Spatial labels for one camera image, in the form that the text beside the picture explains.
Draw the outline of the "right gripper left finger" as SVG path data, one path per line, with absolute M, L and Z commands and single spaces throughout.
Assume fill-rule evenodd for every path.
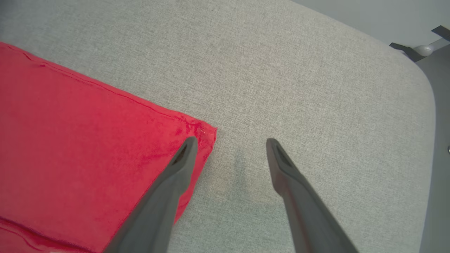
M 198 141 L 188 137 L 103 250 L 105 253 L 165 253 L 179 199 L 191 181 Z

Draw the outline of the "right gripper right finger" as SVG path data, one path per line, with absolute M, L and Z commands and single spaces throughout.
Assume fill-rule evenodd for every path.
M 350 238 L 276 139 L 267 139 L 266 153 L 272 185 L 285 205 L 295 251 L 356 253 Z

